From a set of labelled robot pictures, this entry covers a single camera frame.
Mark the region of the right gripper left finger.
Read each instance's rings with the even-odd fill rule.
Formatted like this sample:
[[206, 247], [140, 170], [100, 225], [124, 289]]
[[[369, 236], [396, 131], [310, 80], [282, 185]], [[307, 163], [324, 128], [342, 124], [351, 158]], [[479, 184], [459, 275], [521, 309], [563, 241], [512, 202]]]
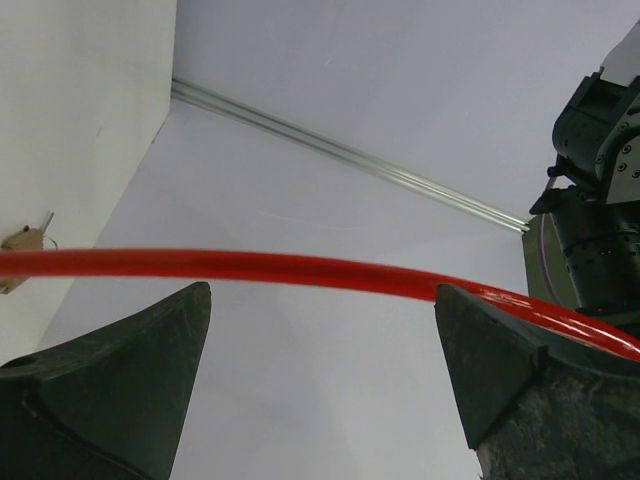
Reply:
[[195, 282], [2, 365], [2, 478], [169, 478], [210, 314]]

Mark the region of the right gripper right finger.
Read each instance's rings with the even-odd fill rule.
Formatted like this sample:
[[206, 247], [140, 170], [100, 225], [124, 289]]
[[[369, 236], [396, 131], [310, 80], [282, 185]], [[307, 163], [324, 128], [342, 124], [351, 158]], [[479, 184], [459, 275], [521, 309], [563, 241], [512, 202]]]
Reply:
[[460, 287], [435, 317], [484, 479], [636, 479], [639, 364], [529, 324]]

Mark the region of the red cable lock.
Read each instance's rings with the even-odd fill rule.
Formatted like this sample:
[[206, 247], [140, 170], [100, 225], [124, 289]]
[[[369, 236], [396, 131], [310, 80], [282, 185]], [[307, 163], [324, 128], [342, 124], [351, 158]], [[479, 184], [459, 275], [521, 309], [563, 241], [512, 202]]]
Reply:
[[4, 277], [166, 277], [282, 283], [432, 301], [451, 284], [525, 322], [637, 361], [637, 339], [604, 322], [541, 300], [429, 271], [324, 257], [197, 249], [63, 249], [4, 252]]

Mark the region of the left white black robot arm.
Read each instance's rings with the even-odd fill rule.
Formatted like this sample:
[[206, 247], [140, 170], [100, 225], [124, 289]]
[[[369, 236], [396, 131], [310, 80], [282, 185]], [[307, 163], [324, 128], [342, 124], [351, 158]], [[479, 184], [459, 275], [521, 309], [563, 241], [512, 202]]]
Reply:
[[639, 28], [555, 121], [556, 162], [523, 237], [529, 292], [615, 325], [639, 319]]

